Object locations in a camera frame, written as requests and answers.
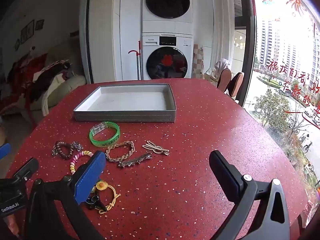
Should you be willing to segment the black hair claw clip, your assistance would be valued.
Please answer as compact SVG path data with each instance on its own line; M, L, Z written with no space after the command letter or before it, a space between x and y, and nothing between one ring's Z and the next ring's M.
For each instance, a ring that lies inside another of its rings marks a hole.
M87 200L85 201L86 206L89 210L96 209L98 211L107 211L105 205L101 202L99 193L91 193Z

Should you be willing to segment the green translucent bangle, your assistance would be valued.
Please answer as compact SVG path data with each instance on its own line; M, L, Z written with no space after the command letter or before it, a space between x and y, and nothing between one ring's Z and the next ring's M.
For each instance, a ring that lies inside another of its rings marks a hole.
M89 130L89 139L94 146L107 147L116 143L120 137L120 127L110 121L103 121Z

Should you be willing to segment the silver rhinestone barrette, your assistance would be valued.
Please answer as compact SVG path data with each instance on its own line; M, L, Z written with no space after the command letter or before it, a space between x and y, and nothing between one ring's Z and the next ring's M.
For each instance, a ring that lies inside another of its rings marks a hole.
M125 167L131 167L136 164L140 164L141 162L145 160L149 160L152 158L152 153L146 153L144 155L141 155L140 157L131 159L131 160L126 160L126 161L121 161L118 164L118 167L125 168Z

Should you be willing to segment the gold bunny hair clip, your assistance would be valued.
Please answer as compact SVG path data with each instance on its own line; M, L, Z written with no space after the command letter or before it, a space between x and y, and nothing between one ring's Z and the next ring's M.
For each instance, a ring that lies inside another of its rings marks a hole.
M150 150L155 154L163 154L166 156L169 155L169 150L164 149L162 146L158 146L149 140L147 140L146 143L144 145L142 145L142 148L144 148L146 150Z

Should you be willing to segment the silver rhinestone hair claw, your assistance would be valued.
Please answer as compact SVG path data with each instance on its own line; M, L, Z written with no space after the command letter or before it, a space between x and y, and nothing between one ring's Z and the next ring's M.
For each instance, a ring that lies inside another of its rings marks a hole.
M81 152L83 150L83 146L77 142L77 141L74 141L71 143L71 145L73 146L74 149L76 149L78 152Z

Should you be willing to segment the grey jewelry tray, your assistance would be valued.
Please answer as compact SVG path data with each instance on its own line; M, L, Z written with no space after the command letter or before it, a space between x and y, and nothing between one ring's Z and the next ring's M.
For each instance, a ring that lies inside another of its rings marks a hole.
M176 102L165 84L105 85L73 111L76 121L174 123Z

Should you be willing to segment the pile of clothes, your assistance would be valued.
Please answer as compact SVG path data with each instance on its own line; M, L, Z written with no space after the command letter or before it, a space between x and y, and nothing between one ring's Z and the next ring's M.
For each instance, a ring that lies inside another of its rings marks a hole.
M15 109L48 111L49 97L67 80L75 77L68 60L46 64L47 54L14 62L1 83L1 115Z

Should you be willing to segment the brown chair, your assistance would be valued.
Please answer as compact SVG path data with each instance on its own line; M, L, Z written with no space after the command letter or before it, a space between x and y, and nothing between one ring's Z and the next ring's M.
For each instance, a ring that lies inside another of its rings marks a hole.
M227 90L228 90L228 94L231 98L234 98L241 85L242 85L242 82L243 82L243 79L244 79L244 73L243 72L238 72L230 81L230 83L228 84L227 86Z
M231 78L232 78L232 73L230 69L225 68L220 74L220 77L217 83L217 89L224 93L227 89L228 84L231 81Z

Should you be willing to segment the beige bag on chair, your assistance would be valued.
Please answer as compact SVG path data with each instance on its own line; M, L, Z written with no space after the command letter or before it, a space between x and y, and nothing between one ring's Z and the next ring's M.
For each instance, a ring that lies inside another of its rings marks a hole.
M229 68L230 62L227 59L220 59L214 64L213 67L210 67L204 74L204 79L209 81L214 86L217 86L218 80L222 71L226 68Z

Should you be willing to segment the white cabinet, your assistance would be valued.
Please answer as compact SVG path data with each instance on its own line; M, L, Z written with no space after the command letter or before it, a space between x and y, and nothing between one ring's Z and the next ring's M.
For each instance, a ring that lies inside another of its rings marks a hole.
M79 28L87 83L137 80L142 0L80 0Z

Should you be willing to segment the lower white washing machine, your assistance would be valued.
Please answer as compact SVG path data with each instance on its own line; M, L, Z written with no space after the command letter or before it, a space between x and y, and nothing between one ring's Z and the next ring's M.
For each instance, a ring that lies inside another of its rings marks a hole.
M191 78L193 45L193 37L187 34L144 33L142 78Z

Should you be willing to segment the white curtain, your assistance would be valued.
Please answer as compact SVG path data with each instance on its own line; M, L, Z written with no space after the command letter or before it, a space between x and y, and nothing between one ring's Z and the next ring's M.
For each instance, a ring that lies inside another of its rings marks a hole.
M220 59L232 62L234 51L234 0L213 0L214 26L211 65Z

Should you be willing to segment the upper white dryer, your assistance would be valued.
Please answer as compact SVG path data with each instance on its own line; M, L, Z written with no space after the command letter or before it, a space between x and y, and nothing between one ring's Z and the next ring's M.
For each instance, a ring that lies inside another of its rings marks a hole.
M143 0L142 20L193 22L193 0Z

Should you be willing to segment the wall picture frames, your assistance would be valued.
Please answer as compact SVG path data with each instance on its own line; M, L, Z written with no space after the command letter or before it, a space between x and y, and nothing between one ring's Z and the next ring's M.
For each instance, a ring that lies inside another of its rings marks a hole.
M30 21L21 30L20 38L16 40L14 45L15 51L18 51L20 45L24 44L27 40L33 37L35 31L42 30L43 25L44 25L44 19L37 20L37 21L35 20Z

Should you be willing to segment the red handled mop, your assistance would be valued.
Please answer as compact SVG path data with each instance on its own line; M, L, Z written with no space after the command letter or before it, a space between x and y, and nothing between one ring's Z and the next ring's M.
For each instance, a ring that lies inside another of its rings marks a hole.
M141 56L141 41L138 41L138 50L130 50L128 54L135 53L136 55L136 67L137 67L137 80L142 80L142 71L140 67L140 56Z

